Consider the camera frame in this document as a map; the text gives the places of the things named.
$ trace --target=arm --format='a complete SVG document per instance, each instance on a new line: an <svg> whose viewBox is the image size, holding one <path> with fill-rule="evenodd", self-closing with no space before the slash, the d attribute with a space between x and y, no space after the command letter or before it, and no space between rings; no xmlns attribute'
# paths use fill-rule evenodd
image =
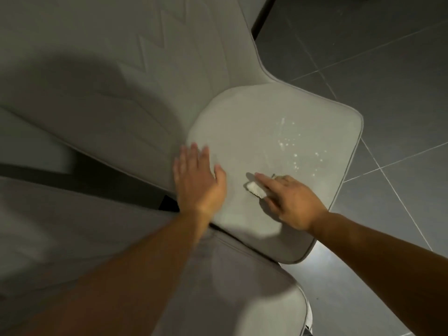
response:
<svg viewBox="0 0 448 336"><path fill-rule="evenodd" d="M209 150L181 148L173 166L181 213L123 254L82 277L25 335L150 335L195 245L226 196L226 176L210 172Z"/></svg>
<svg viewBox="0 0 448 336"><path fill-rule="evenodd" d="M416 335L448 335L448 259L328 212L304 184L256 174L270 209L343 260Z"/></svg>

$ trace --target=tile floor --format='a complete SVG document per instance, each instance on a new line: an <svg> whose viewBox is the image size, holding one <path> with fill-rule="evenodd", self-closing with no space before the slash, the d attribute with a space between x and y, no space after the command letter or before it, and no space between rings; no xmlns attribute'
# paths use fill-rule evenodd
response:
<svg viewBox="0 0 448 336"><path fill-rule="evenodd" d="M332 210L448 257L448 0L276 0L256 44L274 76L364 116ZM316 335L410 335L319 243L285 268Z"/></svg>

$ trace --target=hand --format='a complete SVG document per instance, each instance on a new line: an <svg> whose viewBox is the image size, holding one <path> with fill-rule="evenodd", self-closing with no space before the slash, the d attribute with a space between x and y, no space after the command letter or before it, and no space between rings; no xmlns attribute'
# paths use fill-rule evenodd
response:
<svg viewBox="0 0 448 336"><path fill-rule="evenodd" d="M181 146L181 155L174 160L174 182L181 212L199 213L209 223L221 208L227 194L226 173L215 165L215 177L210 172L210 150L199 153L198 145Z"/></svg>
<svg viewBox="0 0 448 336"><path fill-rule="evenodd" d="M274 194L264 198L271 211L297 230L309 231L313 222L328 212L308 186L289 175L271 179L255 173L255 178Z"/></svg>

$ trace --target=right hand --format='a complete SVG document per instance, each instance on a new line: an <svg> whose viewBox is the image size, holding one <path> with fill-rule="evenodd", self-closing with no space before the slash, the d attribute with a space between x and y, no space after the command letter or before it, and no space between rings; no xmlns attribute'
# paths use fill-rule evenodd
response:
<svg viewBox="0 0 448 336"><path fill-rule="evenodd" d="M255 178L275 195L264 198L271 211L297 230L310 230L313 222L328 213L325 205L308 186L289 175L272 179L255 173Z"/></svg>

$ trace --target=forearm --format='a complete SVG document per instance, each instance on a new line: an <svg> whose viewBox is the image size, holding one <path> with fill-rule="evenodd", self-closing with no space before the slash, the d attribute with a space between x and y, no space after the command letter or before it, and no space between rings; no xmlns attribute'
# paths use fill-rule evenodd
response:
<svg viewBox="0 0 448 336"><path fill-rule="evenodd" d="M310 233L350 266L416 336L448 334L448 259L339 214L322 216Z"/></svg>
<svg viewBox="0 0 448 336"><path fill-rule="evenodd" d="M82 277L26 335L150 335L207 226L207 217L178 215Z"/></svg>

